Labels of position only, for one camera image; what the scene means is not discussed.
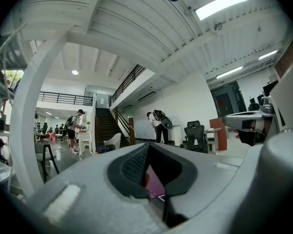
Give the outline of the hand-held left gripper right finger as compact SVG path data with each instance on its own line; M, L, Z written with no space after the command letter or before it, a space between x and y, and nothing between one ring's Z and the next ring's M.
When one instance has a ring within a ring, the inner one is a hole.
M151 144L150 165L165 191L156 228L229 228L240 199L228 200L242 159Z

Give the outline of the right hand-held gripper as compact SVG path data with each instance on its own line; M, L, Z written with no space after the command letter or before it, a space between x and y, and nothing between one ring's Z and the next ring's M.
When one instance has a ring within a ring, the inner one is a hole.
M265 120L270 117L267 137L272 137L281 132L293 130L293 69L288 70L268 96L268 106L273 109L271 114L264 113ZM248 111L226 115L222 121L225 126L241 131L249 131L257 120L264 119L260 111Z

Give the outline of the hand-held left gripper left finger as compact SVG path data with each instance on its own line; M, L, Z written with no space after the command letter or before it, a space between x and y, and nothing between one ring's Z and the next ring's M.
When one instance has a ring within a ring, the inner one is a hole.
M83 159L44 184L27 206L48 227L65 234L161 234L168 226L148 199L125 197L109 182L107 168L130 146Z

